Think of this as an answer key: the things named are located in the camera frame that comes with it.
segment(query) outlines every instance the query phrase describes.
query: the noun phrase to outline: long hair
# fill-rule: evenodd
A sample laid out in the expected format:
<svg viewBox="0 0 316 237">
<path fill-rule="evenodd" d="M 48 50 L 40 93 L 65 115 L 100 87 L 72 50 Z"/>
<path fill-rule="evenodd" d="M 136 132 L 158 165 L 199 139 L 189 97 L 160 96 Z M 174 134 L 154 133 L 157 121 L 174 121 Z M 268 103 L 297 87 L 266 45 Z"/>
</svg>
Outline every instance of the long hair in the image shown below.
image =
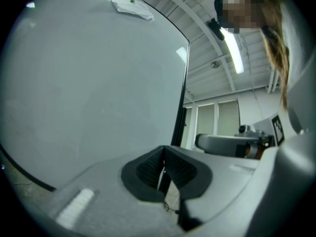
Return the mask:
<svg viewBox="0 0 316 237">
<path fill-rule="evenodd" d="M 281 101 L 286 106 L 287 81 L 289 74 L 288 49 L 284 44 L 282 33 L 282 0 L 261 0 L 263 14 L 273 22 L 272 26 L 261 29 L 265 49 L 272 65 L 281 78 Z"/>
</svg>

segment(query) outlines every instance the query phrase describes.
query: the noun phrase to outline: fluorescent light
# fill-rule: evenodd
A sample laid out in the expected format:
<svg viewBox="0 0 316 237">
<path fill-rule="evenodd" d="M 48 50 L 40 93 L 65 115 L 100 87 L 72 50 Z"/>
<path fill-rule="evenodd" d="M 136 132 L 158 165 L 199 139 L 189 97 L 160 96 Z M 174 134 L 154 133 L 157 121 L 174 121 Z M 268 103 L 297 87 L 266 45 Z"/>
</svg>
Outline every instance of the fluorescent light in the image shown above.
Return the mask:
<svg viewBox="0 0 316 237">
<path fill-rule="evenodd" d="M 35 8 L 35 3 L 30 2 L 26 5 L 27 8 Z"/>
<path fill-rule="evenodd" d="M 221 28 L 222 34 L 225 36 L 225 42 L 228 46 L 229 52 L 231 53 L 236 73 L 241 74 L 243 73 L 243 64 L 242 64 L 242 59 L 240 55 L 240 51 L 236 42 L 236 39 L 234 37 L 234 34 L 231 34 L 227 32 L 225 29 Z"/>
<path fill-rule="evenodd" d="M 184 63 L 187 62 L 187 51 L 184 47 L 181 47 L 177 50 L 177 54 L 180 56 L 180 58 L 184 61 Z"/>
</svg>

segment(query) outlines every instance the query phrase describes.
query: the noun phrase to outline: white paper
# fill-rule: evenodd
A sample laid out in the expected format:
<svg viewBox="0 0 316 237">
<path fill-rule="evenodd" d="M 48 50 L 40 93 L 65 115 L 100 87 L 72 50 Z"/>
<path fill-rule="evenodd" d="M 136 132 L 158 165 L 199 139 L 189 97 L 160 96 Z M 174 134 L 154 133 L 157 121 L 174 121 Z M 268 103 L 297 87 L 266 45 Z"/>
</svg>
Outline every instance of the white paper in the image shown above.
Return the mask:
<svg viewBox="0 0 316 237">
<path fill-rule="evenodd" d="M 139 15 L 148 21 L 154 20 L 154 15 L 151 14 L 151 12 L 148 10 L 147 5 L 142 1 L 139 1 L 139 0 L 134 0 L 134 2 L 131 2 L 131 0 L 111 0 L 111 1 L 119 12 Z"/>
</svg>

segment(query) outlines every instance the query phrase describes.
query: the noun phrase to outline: ceiling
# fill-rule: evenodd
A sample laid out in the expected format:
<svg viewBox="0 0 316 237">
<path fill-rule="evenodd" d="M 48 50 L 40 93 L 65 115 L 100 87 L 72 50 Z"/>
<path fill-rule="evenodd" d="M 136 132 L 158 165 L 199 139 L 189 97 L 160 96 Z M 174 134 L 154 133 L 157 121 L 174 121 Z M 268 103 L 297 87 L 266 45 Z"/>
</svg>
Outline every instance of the ceiling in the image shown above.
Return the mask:
<svg viewBox="0 0 316 237">
<path fill-rule="evenodd" d="M 235 35 L 244 66 L 237 74 L 225 41 L 205 22 L 216 17 L 214 0 L 143 0 L 167 17 L 189 40 L 190 56 L 185 103 L 277 84 L 273 81 L 259 31 Z M 213 61 L 219 61 L 216 69 Z"/>
</svg>

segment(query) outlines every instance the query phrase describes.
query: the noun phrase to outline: person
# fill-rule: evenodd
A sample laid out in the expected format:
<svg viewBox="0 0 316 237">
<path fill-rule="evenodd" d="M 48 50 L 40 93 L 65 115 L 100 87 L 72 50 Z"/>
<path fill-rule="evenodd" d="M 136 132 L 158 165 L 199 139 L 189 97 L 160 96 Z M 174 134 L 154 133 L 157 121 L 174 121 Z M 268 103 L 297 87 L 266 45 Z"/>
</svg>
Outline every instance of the person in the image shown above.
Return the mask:
<svg viewBox="0 0 316 237">
<path fill-rule="evenodd" d="M 270 63 L 281 78 L 281 101 L 304 69 L 315 38 L 292 0 L 215 0 L 218 23 L 229 32 L 260 30 Z"/>
</svg>

